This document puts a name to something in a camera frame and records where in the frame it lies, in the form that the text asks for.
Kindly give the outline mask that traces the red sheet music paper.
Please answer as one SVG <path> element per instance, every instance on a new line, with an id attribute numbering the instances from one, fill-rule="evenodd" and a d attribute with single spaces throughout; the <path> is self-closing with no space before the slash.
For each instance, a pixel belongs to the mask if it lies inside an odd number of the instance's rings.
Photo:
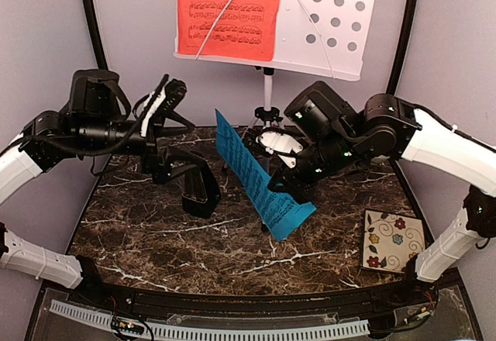
<path id="1" fill-rule="evenodd" d="M 273 59 L 281 0 L 177 0 L 181 56 Z"/>

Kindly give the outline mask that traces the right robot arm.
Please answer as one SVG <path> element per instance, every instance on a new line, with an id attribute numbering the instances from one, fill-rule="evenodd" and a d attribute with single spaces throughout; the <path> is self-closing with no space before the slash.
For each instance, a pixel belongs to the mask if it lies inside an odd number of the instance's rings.
<path id="1" fill-rule="evenodd" d="M 424 252 L 411 258 L 408 278 L 395 289 L 396 299 L 412 305 L 425 283 L 439 280 L 470 248 L 495 236 L 495 148 L 461 132 L 428 108 L 388 94 L 370 97 L 355 111 L 322 81 L 300 93 L 285 116 L 305 137 L 283 129 L 265 129 L 258 143 L 282 165 L 268 188 L 304 204 L 311 187 L 352 165 L 374 160 L 408 160 L 434 167 L 470 187 L 451 225 Z"/>

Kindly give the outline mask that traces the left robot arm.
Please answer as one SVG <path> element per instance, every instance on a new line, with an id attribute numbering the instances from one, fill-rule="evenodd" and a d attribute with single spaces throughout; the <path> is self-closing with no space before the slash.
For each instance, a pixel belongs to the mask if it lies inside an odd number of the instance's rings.
<path id="1" fill-rule="evenodd" d="M 198 156 L 157 148 L 159 138 L 194 129 L 175 112 L 186 92 L 183 81 L 165 74 L 151 93 L 130 105 L 117 73 L 76 71 L 64 107 L 40 113 L 1 151 L 1 200 L 71 158 L 140 157 L 142 171 L 158 184 L 198 169 L 202 164 Z"/>

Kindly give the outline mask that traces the blue sheet music paper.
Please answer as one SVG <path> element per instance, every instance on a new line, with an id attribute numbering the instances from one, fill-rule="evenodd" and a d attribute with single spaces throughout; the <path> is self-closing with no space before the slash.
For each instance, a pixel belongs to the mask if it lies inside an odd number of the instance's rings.
<path id="1" fill-rule="evenodd" d="M 244 146 L 241 137 L 220 111 L 216 117 L 216 150 L 230 170 L 239 178 L 264 225 L 278 241 L 287 239 L 316 207 L 307 202 L 298 204 L 290 195 L 270 191 L 269 174 Z"/>

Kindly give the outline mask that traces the black metronome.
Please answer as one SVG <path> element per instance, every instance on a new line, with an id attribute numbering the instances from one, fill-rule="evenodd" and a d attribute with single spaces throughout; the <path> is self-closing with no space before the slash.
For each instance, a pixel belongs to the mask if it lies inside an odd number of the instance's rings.
<path id="1" fill-rule="evenodd" d="M 195 160 L 195 167 L 184 175 L 182 208 L 189 215 L 209 219 L 221 198 L 219 184 L 199 152 L 191 152 L 191 159 Z"/>

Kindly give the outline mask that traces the white music stand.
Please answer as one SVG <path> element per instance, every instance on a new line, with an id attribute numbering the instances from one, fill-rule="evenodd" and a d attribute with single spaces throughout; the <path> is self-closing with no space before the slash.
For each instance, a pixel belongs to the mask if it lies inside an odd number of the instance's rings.
<path id="1" fill-rule="evenodd" d="M 178 58 L 242 64 L 358 81 L 375 0 L 281 0 L 273 59 Z"/>

